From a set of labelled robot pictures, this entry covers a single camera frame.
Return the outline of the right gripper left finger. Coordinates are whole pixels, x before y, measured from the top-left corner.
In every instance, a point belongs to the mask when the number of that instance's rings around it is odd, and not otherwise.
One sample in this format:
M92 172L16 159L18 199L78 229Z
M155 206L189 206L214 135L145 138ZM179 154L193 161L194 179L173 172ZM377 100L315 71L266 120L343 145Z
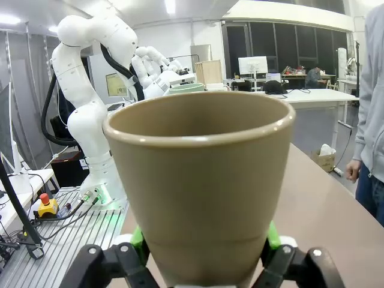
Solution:
M128 242L104 250L95 244L84 245L62 281L62 287L107 287L113 279L123 278L128 287L158 287L146 267L149 248L140 227Z

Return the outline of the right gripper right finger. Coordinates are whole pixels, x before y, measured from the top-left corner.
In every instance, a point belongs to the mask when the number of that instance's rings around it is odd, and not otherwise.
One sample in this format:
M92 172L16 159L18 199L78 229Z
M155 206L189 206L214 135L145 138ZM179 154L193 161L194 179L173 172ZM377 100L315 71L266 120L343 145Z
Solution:
M345 286L326 249L301 251L295 239L278 234L274 222L269 225L260 259L263 270L254 282L255 287L280 287L284 281L293 281L298 287Z

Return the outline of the person's left hand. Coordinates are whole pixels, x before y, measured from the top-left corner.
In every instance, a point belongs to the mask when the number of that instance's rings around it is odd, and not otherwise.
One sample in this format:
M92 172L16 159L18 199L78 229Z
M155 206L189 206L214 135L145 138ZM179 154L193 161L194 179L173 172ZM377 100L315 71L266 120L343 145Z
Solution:
M352 159L346 165L346 171L345 171L346 179L355 183L359 178L360 168L361 168L361 161Z

